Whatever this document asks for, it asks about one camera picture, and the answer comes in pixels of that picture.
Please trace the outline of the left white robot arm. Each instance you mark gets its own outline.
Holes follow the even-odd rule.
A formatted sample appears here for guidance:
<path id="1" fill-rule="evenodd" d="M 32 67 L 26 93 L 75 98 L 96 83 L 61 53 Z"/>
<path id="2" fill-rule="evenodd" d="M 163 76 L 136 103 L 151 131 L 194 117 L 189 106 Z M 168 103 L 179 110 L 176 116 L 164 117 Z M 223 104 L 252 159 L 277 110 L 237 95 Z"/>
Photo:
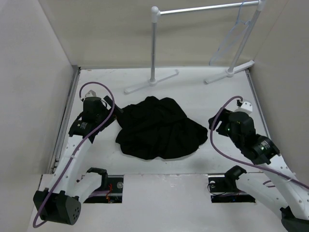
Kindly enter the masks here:
<path id="1" fill-rule="evenodd" d="M 79 218 L 82 203 L 94 192 L 102 193 L 108 188 L 107 171 L 90 168 L 78 180 L 78 171 L 95 137 L 112 124 L 123 110 L 114 97 L 103 99 L 88 96 L 83 100 L 83 110 L 69 129 L 65 151 L 56 171 L 44 190 L 33 197 L 37 214 L 33 227 L 46 222 L 74 225 Z"/>

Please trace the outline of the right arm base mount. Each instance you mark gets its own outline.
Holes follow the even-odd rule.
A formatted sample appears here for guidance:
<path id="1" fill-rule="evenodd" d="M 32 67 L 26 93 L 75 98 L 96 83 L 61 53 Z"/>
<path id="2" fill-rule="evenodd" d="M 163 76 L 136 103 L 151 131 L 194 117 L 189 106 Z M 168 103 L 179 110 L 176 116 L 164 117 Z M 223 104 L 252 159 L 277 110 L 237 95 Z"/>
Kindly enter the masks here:
<path id="1" fill-rule="evenodd" d="M 255 203 L 255 198 L 239 190 L 235 182 L 229 181 L 223 174 L 208 176 L 207 190 L 212 203 Z"/>

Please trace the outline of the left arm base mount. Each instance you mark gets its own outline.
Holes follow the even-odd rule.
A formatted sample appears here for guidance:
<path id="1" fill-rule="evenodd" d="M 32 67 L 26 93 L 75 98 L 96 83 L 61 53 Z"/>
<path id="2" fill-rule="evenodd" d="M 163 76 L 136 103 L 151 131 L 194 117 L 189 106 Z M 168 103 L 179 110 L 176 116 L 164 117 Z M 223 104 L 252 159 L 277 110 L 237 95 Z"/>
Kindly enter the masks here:
<path id="1" fill-rule="evenodd" d="M 122 203 L 124 176 L 110 175 L 105 187 L 95 190 L 84 203 Z"/>

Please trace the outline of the black trousers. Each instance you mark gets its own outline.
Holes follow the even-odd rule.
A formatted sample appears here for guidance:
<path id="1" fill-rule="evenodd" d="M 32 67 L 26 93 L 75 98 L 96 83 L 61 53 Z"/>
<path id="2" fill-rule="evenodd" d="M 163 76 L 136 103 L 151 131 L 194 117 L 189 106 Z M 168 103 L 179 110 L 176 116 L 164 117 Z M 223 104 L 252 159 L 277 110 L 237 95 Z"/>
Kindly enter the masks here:
<path id="1" fill-rule="evenodd" d="M 208 130 L 191 120 L 169 97 L 154 96 L 123 108 L 116 137 L 122 153 L 143 160 L 177 159 L 196 152 Z"/>

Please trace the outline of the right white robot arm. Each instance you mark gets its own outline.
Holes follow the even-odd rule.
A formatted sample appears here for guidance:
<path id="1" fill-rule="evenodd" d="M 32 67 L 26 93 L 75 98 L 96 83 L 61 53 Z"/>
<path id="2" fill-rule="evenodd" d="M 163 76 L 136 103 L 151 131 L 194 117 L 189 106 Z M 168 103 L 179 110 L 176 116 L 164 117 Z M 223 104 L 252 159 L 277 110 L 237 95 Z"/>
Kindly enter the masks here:
<path id="1" fill-rule="evenodd" d="M 288 168 L 279 149 L 265 136 L 256 133 L 253 119 L 248 110 L 234 112 L 221 108 L 209 119 L 211 132 L 228 137 L 250 163 L 260 169 L 277 189 L 254 180 L 239 165 L 225 173 L 224 186 L 229 191 L 241 190 L 251 195 L 275 215 L 288 232 L 309 230 L 309 188 L 300 183 Z"/>

